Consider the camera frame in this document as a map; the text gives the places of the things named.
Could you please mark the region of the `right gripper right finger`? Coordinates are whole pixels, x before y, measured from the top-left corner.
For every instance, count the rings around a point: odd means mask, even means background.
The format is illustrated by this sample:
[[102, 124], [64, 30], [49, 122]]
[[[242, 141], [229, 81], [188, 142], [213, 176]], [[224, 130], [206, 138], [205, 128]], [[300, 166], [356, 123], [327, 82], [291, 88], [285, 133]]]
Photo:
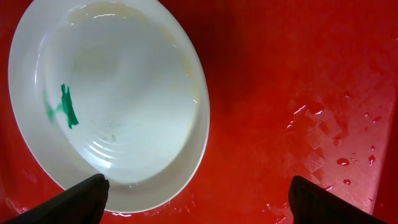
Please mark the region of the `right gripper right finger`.
[[290, 184], [289, 205], [294, 224], [385, 224], [299, 175]]

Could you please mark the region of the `white plate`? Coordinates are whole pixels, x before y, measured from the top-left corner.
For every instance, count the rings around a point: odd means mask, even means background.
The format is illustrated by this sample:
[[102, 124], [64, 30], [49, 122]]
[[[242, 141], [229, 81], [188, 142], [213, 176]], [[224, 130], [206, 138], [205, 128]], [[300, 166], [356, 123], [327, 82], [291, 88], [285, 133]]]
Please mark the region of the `white plate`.
[[8, 84], [39, 165], [63, 189], [105, 175], [109, 212], [167, 203], [204, 155], [203, 69], [158, 1], [33, 1], [14, 33]]

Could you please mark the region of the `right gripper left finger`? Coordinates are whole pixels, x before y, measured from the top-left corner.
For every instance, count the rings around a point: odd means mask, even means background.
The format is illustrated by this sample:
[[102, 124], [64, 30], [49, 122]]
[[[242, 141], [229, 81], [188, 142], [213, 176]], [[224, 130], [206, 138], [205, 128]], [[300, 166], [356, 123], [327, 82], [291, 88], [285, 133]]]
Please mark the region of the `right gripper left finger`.
[[108, 200], [109, 180], [95, 174], [5, 224], [99, 224]]

